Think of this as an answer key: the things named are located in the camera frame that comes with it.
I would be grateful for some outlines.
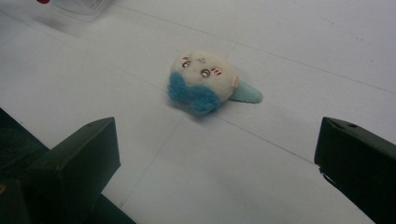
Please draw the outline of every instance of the clear plastic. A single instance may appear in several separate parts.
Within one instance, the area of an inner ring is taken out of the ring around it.
[[[76,21],[94,21],[109,0],[50,0],[51,8]]]

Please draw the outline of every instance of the plush keychain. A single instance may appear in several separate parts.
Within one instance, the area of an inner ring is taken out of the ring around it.
[[[227,100],[253,104],[262,100],[262,94],[239,80],[228,62],[203,50],[175,59],[168,94],[173,101],[188,104],[199,115],[216,110]]]

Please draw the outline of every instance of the plush toy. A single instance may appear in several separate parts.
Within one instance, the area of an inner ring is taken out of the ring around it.
[[[253,104],[262,100],[262,94],[239,80],[228,62],[203,50],[175,59],[168,94],[173,101],[188,104],[199,115],[216,110],[227,100]]]

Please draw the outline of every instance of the red object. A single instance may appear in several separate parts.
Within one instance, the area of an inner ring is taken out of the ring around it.
[[[50,0],[37,0],[41,4],[47,4]]]

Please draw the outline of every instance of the blue fuzzy fur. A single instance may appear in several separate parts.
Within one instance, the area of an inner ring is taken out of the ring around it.
[[[169,97],[173,101],[189,104],[199,115],[210,113],[221,106],[219,97],[212,90],[205,86],[187,86],[180,73],[173,73],[169,81]]]

